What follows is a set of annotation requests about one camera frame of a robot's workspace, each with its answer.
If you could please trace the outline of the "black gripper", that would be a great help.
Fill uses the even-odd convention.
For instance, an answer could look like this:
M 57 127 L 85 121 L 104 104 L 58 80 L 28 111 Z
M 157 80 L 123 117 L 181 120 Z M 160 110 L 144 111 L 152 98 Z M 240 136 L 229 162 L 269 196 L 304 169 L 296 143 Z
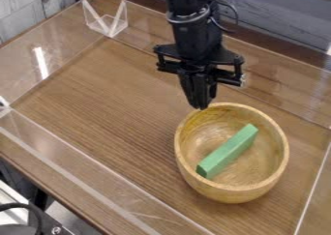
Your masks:
M 243 84 L 244 59 L 223 46 L 223 27 L 212 15 L 167 14 L 175 42 L 153 47 L 157 70 L 179 77 L 185 99 L 205 109 L 216 97 L 217 84 Z M 199 102 L 193 88 L 199 88 Z

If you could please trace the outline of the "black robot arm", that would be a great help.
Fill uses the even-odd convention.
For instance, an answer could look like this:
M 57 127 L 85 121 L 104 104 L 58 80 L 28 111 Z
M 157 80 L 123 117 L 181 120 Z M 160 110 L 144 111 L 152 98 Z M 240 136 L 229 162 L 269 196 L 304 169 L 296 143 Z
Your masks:
M 195 109 L 205 109 L 217 93 L 217 84 L 243 84 L 244 58 L 223 45 L 220 6 L 237 16 L 225 0 L 165 0 L 167 21 L 175 42 L 153 47 L 157 70 L 173 73 L 180 80 L 185 99 Z

